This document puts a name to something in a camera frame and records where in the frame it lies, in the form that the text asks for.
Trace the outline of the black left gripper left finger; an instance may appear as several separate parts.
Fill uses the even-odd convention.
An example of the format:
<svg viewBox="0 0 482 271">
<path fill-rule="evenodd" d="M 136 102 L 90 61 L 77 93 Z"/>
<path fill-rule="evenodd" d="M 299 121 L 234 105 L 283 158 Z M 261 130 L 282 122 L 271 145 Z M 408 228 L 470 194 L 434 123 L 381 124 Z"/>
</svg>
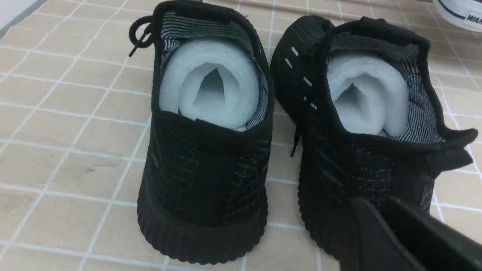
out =
<svg viewBox="0 0 482 271">
<path fill-rule="evenodd" d="M 340 211 L 341 271 L 425 271 L 379 211 L 363 198 L 349 198 Z"/>
</svg>

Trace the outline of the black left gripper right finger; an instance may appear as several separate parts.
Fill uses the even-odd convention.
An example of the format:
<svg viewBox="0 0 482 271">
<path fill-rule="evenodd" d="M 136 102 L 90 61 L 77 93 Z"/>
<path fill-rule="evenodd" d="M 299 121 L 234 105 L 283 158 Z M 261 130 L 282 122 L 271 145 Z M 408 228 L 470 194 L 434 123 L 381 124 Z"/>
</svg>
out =
<svg viewBox="0 0 482 271">
<path fill-rule="evenodd" d="M 480 271 L 482 248 L 413 204 L 389 196 L 381 209 L 409 271 Z"/>
</svg>

